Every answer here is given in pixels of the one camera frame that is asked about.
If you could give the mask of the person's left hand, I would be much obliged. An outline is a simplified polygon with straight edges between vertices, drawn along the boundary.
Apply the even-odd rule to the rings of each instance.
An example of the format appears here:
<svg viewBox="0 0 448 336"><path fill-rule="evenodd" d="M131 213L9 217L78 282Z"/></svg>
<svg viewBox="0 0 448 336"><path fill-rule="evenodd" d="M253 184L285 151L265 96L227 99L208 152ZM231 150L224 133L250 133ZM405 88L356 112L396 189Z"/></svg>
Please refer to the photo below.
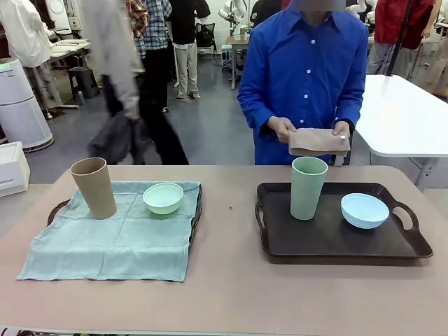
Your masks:
<svg viewBox="0 0 448 336"><path fill-rule="evenodd" d="M347 121L340 120L335 123L332 134L334 136L345 137L349 139L351 136L351 126Z"/></svg>

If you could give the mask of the person's right hand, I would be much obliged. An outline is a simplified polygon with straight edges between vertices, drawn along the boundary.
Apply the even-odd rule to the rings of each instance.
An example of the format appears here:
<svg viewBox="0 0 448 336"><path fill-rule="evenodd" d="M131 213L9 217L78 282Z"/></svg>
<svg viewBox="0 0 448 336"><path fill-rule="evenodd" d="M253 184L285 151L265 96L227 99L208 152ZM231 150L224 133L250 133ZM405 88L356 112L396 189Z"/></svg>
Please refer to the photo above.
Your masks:
<svg viewBox="0 0 448 336"><path fill-rule="evenodd" d="M296 131L295 126L289 119L276 116L269 118L267 126L276 133L278 140L283 144L287 144L290 133Z"/></svg>

